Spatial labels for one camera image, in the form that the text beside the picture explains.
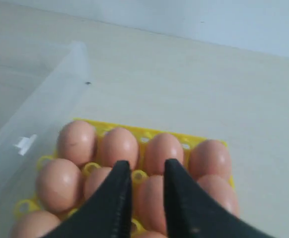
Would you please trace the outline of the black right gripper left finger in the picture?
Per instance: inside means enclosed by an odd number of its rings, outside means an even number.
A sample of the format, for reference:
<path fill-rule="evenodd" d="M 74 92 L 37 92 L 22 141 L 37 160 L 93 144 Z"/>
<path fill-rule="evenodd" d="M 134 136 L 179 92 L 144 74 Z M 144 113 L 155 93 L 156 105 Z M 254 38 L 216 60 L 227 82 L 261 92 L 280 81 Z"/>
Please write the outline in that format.
<path fill-rule="evenodd" d="M 86 202 L 45 238 L 130 238 L 132 180 L 129 162 L 118 161 Z"/>

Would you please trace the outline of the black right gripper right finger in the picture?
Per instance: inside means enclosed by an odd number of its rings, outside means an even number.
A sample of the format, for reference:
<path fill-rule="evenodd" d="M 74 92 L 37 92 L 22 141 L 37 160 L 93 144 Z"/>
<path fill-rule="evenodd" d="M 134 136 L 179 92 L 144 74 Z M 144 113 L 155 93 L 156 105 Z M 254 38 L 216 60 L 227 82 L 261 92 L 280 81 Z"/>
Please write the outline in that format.
<path fill-rule="evenodd" d="M 165 161 L 164 211 L 170 238 L 269 238 L 212 199 L 176 159 Z"/>

